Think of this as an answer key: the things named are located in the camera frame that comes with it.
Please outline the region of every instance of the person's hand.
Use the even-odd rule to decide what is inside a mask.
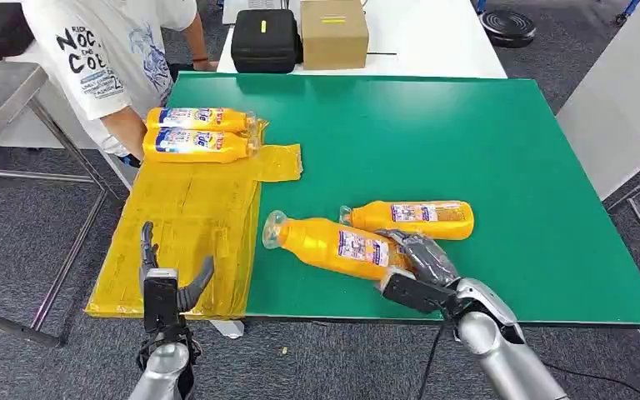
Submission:
[[[213,73],[217,71],[218,64],[219,64],[218,61],[208,61],[208,60],[197,61],[192,63],[192,69],[194,69],[195,71]]]

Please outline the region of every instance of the gray carpet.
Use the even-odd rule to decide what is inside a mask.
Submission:
[[[203,9],[207,45],[221,51],[225,29],[215,2]],[[490,8],[499,2],[490,1]],[[608,25],[623,2],[528,0],[514,9],[534,18],[532,46],[497,53],[513,77],[536,78],[559,109],[607,45]],[[174,32],[165,32],[171,62],[189,60]],[[110,182],[114,177],[95,152],[88,154]],[[0,168],[76,171],[63,151],[0,149]],[[28,323],[62,262],[97,192],[82,185],[0,180],[0,314]],[[69,275],[44,330],[67,346],[44,349],[0,334],[0,399],[126,398],[138,378],[133,355],[142,324],[96,319],[82,309],[92,290],[121,212],[108,201]],[[640,267],[640,226],[623,207],[613,221]],[[193,322],[203,347],[196,369],[197,398],[384,399],[415,398],[436,327],[252,322],[229,340],[205,322]],[[529,328],[527,339],[550,363],[598,373],[640,388],[640,337],[634,331]],[[637,399],[610,382],[554,373],[573,399]],[[465,350],[439,343],[426,399],[494,399],[492,389]]]

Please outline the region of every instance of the cardboard box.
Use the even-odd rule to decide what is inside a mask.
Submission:
[[[360,0],[300,3],[304,69],[364,68],[369,30]]]

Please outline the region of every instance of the orange bottle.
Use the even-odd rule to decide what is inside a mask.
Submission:
[[[257,136],[161,127],[149,129],[143,139],[146,159],[160,163],[231,163],[251,157],[259,147]]]
[[[271,212],[262,242],[265,248],[285,248],[306,264],[357,278],[378,281],[390,267],[407,269],[407,260],[391,239],[325,218],[296,220]]]
[[[340,223],[369,232],[400,229],[432,239],[462,240],[474,229],[469,204],[458,201],[370,202],[364,207],[340,207]]]
[[[253,112],[231,108],[161,108],[151,109],[146,128],[186,128],[216,132],[254,133],[257,119]]]

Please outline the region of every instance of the white t-shirt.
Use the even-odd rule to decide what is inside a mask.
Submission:
[[[128,151],[99,118],[165,104],[173,80],[161,27],[190,26],[195,0],[25,0],[33,36],[82,127],[107,153]]]

